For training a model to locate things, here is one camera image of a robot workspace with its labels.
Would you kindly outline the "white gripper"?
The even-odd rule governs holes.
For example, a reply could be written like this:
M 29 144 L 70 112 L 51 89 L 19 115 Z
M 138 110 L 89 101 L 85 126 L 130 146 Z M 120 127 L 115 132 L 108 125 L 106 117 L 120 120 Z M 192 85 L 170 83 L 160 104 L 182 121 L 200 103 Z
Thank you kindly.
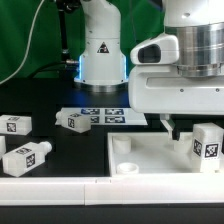
M 128 95 L 136 112 L 161 114 L 172 140 L 180 139 L 180 131 L 170 114 L 224 115 L 224 76 L 182 77 L 174 66 L 135 66 Z

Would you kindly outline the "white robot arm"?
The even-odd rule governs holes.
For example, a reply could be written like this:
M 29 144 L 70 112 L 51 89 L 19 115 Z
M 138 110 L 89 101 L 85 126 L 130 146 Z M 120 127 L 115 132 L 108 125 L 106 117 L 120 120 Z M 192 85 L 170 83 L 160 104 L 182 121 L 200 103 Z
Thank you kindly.
M 164 30 L 132 49 L 127 72 L 119 10 L 80 0 L 85 50 L 75 81 L 94 92 L 127 84 L 131 108 L 158 114 L 169 132 L 173 114 L 224 115 L 224 0 L 149 1 L 165 12 Z

